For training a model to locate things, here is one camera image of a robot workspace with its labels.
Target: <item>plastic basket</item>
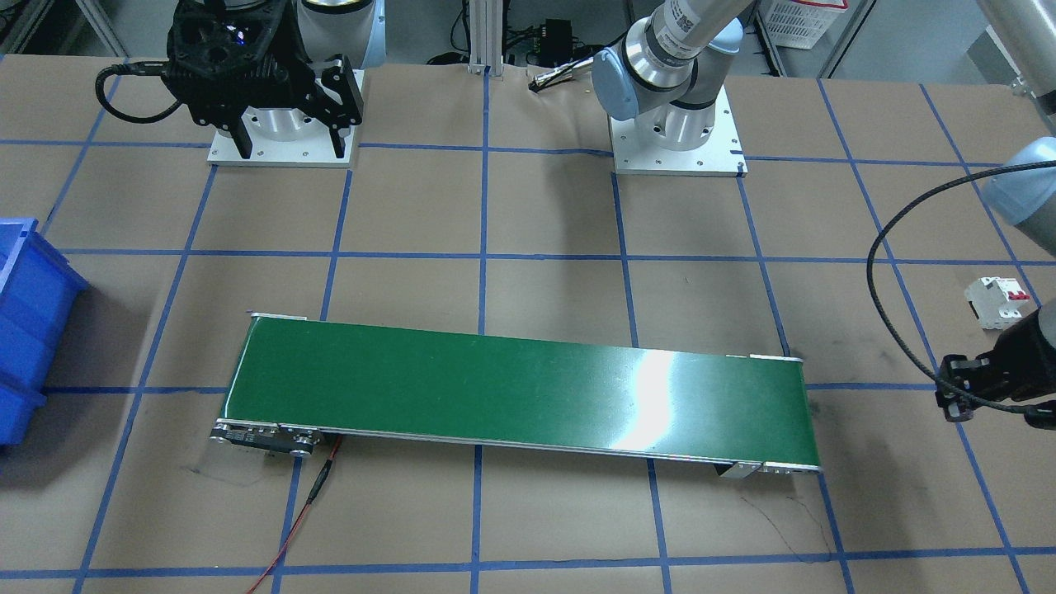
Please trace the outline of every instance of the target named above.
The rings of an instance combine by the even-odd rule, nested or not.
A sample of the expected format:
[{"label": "plastic basket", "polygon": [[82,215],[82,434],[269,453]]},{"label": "plastic basket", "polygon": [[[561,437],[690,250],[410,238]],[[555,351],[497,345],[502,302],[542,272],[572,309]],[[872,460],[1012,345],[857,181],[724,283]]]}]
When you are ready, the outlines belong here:
[{"label": "plastic basket", "polygon": [[770,0],[763,20],[775,45],[810,50],[846,10],[847,0]]},{"label": "plastic basket", "polygon": [[73,300],[88,282],[36,233],[0,219],[0,445],[22,440]]}]

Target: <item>blue plastic bin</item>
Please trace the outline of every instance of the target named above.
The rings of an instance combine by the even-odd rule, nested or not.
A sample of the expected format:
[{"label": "blue plastic bin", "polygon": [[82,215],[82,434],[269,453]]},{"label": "blue plastic bin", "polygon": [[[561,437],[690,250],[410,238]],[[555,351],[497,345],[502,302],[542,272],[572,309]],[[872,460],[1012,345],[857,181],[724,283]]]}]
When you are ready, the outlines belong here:
[{"label": "blue plastic bin", "polygon": [[88,281],[36,233],[36,219],[0,219],[0,445],[25,434],[70,308]]}]

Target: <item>conveyor belt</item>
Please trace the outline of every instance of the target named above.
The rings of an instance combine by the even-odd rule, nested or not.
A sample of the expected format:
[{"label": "conveyor belt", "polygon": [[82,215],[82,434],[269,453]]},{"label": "conveyor belt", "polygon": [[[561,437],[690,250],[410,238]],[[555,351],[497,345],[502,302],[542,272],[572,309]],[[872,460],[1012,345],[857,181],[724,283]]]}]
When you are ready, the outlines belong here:
[{"label": "conveyor belt", "polygon": [[817,471],[802,365],[254,316],[213,437],[300,454],[322,431]]}]

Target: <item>white mounting plate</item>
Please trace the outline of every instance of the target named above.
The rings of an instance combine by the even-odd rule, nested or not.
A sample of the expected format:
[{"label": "white mounting plate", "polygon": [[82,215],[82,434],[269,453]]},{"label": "white mounting plate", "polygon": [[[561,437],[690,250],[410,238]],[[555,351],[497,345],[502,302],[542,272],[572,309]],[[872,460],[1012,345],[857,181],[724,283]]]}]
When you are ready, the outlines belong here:
[{"label": "white mounting plate", "polygon": [[616,172],[637,175],[736,177],[748,172],[725,87],[715,98],[715,127],[704,146],[687,151],[644,143],[635,120],[609,118]]},{"label": "white mounting plate", "polygon": [[[356,85],[363,90],[363,71],[355,70]],[[248,112],[242,114],[246,128],[254,126]],[[334,145],[331,144],[329,130],[318,119],[305,126],[308,134],[297,141],[279,142],[264,137],[253,137],[253,152],[249,159],[242,159],[234,141],[216,132],[209,147],[206,161],[210,165],[234,167],[335,167],[347,168],[352,165],[352,156],[356,150],[359,136],[359,126],[352,127],[352,134],[344,138],[344,156],[334,156]]]}]

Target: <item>beige table surface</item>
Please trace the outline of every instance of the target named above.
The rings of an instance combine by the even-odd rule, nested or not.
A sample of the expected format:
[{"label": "beige table surface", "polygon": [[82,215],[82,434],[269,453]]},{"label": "beige table surface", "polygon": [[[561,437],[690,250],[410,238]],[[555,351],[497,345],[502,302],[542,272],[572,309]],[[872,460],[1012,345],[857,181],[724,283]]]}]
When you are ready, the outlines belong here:
[{"label": "beige table surface", "polygon": [[[247,310],[787,350],[806,361],[826,469],[730,482],[350,440],[264,592],[1056,592],[1054,435],[986,412],[945,423],[864,279],[878,221],[1044,134],[1007,89],[733,78],[746,178],[617,178],[588,83],[536,96],[521,69],[388,66],[367,73],[353,175],[210,168],[211,132],[186,110],[103,116],[91,83],[107,63],[0,61],[0,217],[39,219],[92,283],[46,406],[0,453],[0,592],[248,587],[322,457],[206,440]],[[114,103],[168,99],[124,79]],[[1051,259],[970,186],[890,248],[882,297],[923,355],[992,345],[963,301],[973,279],[1056,296]]]}]

